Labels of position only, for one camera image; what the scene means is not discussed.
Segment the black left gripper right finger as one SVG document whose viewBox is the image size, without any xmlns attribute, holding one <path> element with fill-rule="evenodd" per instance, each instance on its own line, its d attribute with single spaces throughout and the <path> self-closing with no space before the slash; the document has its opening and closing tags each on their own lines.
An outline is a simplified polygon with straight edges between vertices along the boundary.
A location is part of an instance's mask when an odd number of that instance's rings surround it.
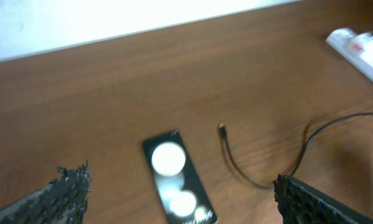
<svg viewBox="0 0 373 224">
<path fill-rule="evenodd" d="M 283 224 L 373 224 L 373 219 L 290 175 L 273 181 Z"/>
</svg>

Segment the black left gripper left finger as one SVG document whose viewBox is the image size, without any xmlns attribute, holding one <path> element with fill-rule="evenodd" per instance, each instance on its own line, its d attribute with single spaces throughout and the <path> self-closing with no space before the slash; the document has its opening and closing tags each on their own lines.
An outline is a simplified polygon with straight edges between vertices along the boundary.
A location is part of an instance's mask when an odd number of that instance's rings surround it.
<svg viewBox="0 0 373 224">
<path fill-rule="evenodd" d="M 91 192 L 88 164 L 57 171 L 61 176 L 44 188 L 0 208 L 0 224 L 82 224 Z"/>
</svg>

